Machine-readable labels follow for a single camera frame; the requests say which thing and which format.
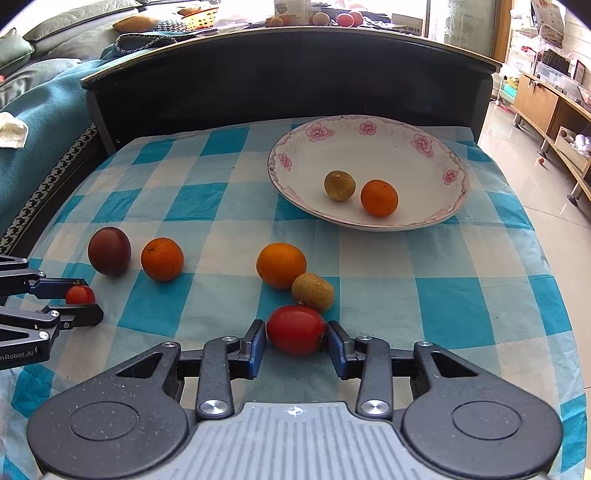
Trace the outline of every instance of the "red tomato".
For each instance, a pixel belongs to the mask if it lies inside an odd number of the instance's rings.
[[[311,355],[318,351],[326,331],[320,314],[303,306],[290,305],[271,313],[267,322],[269,340],[290,355]]]
[[[355,23],[355,19],[349,14],[339,14],[336,16],[336,22],[340,27],[352,27]]]
[[[86,285],[74,285],[66,293],[66,303],[68,305],[96,303],[95,293]]]
[[[355,20],[355,22],[353,23],[354,27],[363,25],[363,15],[361,13],[356,12],[355,10],[351,10],[351,12],[349,12],[349,15],[353,17],[353,20]]]

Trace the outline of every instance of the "white towel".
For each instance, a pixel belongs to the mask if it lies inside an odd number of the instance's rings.
[[[0,113],[0,148],[22,148],[25,146],[29,127],[8,112]]]

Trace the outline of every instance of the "orange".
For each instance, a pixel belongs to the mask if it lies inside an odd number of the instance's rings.
[[[398,193],[383,180],[370,180],[361,190],[361,205],[374,217],[387,217],[398,208]]]
[[[306,273],[304,254],[290,244],[270,244],[256,259],[256,271],[265,283],[279,290],[291,288],[294,280]]]
[[[183,251],[170,238],[150,240],[142,250],[142,267],[154,280],[172,280],[181,273],[183,264]]]

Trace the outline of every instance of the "robotic claw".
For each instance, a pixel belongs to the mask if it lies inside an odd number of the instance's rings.
[[[0,257],[2,294],[58,299],[76,284]],[[0,369],[48,360],[61,330],[102,318],[98,305],[0,307]],[[339,378],[361,379],[354,412],[342,402],[235,412],[230,381],[257,376],[265,338],[255,320],[201,350],[164,342],[49,399],[27,426],[46,480],[509,480],[543,477],[560,448],[560,419],[539,398],[430,342],[395,350],[336,322],[326,349]],[[178,403],[185,377],[199,377],[194,410]],[[392,377],[410,378],[405,410],[393,410]]]
[[[0,296],[28,293],[38,299],[65,299],[83,278],[47,278],[29,267],[26,258],[0,255]],[[0,370],[49,360],[53,342],[61,330],[96,326],[103,311],[96,305],[47,305],[42,310],[10,309],[0,306]]]

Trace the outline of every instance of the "cherry tomato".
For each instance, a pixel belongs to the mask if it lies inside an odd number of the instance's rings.
[[[68,305],[96,303],[95,293],[86,285],[74,285],[66,293],[66,303]]]

